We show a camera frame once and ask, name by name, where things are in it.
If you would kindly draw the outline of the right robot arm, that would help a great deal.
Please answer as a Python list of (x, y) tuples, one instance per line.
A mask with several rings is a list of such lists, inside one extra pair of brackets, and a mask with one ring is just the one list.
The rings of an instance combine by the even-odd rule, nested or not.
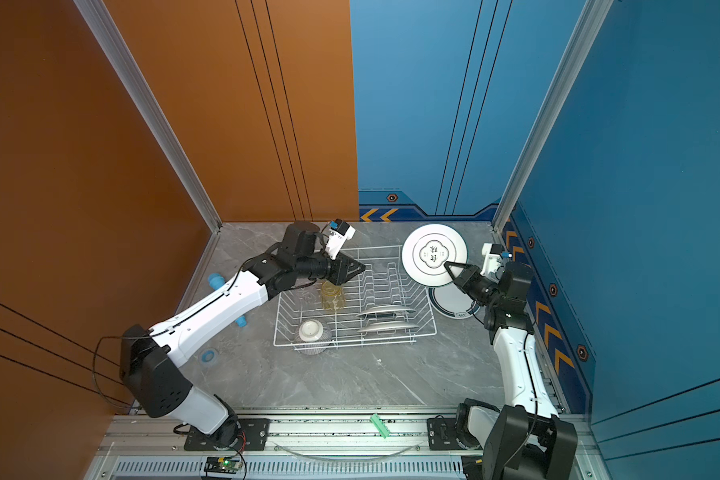
[(481, 419), (486, 403), (466, 400), (462, 431), (482, 448), (484, 479), (567, 479), (578, 435), (552, 404), (535, 353), (534, 323), (526, 313), (532, 269), (505, 264), (493, 281), (476, 265), (447, 261), (454, 285), (485, 308), (484, 328), (499, 359), (505, 403), (492, 426)]

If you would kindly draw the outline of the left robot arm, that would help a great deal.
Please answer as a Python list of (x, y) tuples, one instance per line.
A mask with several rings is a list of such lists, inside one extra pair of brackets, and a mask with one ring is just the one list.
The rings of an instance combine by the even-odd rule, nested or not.
[(194, 427), (221, 448), (240, 430), (234, 410), (195, 386), (182, 366), (211, 338), (283, 292), (326, 280), (341, 286), (365, 266), (343, 253), (355, 229), (341, 219), (325, 229), (307, 221), (287, 226), (281, 241), (242, 263), (220, 288), (183, 312), (121, 336), (120, 379), (152, 418), (171, 417)]

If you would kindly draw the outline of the yellow transparent cup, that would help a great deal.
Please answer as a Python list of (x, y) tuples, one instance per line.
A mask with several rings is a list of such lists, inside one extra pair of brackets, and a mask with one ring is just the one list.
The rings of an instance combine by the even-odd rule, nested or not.
[(320, 286), (321, 304), (324, 310), (339, 312), (345, 308), (346, 298), (343, 288), (330, 281), (324, 281)]

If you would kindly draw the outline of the clear upside-down glass bowl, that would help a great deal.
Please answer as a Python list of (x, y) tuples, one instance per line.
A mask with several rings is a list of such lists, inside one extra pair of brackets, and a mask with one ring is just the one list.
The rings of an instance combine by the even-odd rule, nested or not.
[(318, 355), (332, 342), (331, 330), (319, 320), (305, 320), (296, 334), (295, 348), (304, 355)]

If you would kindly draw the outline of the left circuit board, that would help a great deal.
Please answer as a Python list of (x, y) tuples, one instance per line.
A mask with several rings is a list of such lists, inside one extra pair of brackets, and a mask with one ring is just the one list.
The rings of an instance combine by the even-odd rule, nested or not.
[(245, 479), (244, 462), (239, 457), (207, 457), (203, 476), (210, 479)]

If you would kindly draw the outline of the green clip on rail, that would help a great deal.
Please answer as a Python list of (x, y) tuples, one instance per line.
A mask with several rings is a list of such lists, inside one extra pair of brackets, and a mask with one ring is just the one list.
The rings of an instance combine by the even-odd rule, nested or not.
[(370, 422), (383, 439), (386, 439), (391, 435), (386, 422), (377, 413), (370, 416)]

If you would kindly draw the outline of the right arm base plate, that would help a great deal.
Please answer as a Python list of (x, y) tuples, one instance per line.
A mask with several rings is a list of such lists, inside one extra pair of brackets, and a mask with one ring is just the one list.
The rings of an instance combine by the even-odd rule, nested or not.
[(463, 450), (458, 441), (456, 420), (438, 415), (426, 420), (428, 447), (431, 451)]

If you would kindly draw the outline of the aluminium front rail frame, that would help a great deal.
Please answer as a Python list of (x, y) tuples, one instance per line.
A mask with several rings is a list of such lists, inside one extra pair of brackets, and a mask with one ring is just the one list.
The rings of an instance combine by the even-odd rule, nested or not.
[[(370, 422), (377, 413), (391, 435)], [(451, 407), (248, 408), (267, 418), (263, 451), (185, 451), (189, 429), (176, 420), (117, 416), (85, 474), (88, 479), (210, 479), (207, 457), (239, 457), (245, 479), (478, 479), (482, 451), (431, 451), (426, 420)]]

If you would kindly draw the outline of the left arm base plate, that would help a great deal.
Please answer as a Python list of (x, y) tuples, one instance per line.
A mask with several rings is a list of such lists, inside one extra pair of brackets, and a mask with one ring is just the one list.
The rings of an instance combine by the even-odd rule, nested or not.
[(206, 435), (191, 427), (186, 435), (185, 451), (263, 451), (270, 430), (267, 418), (243, 418), (232, 433)]

